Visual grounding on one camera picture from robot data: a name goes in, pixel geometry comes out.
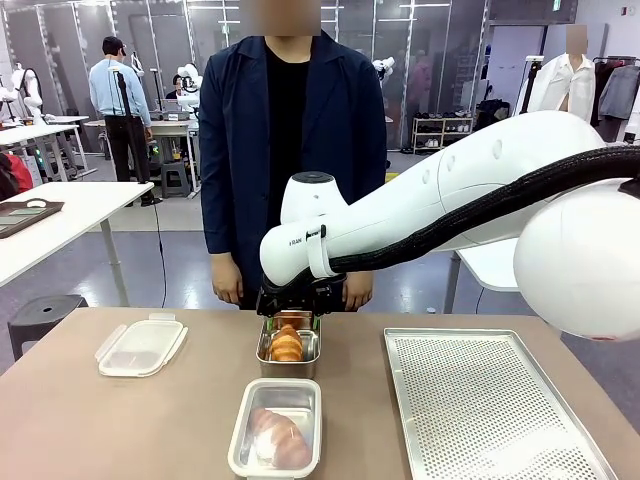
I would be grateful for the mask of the person's left hand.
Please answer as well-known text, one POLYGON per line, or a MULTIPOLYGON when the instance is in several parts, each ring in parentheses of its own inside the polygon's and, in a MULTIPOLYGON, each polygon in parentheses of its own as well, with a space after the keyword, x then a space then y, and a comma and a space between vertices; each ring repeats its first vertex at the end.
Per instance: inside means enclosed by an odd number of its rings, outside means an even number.
POLYGON ((345 310, 354 312, 366 305, 372 298, 374 274, 372 272, 348 273, 343 283, 345 310))

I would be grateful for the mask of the person's right hand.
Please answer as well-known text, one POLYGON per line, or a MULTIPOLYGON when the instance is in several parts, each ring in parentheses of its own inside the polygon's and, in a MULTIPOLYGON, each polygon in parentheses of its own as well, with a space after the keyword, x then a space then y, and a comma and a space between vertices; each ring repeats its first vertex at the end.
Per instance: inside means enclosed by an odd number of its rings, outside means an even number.
POLYGON ((240 270, 230 253, 211 255, 212 287, 219 300, 239 305, 243 299, 240 270))

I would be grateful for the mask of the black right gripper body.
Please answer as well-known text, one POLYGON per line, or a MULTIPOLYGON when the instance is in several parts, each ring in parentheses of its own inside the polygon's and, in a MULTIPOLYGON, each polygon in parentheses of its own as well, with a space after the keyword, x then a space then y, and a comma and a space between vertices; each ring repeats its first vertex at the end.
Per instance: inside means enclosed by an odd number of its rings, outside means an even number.
POLYGON ((345 274, 317 279, 309 272, 304 272, 290 284, 277 286, 264 275, 256 312, 258 315, 273 317, 282 311, 308 311, 314 316, 342 311, 345 280, 345 274))

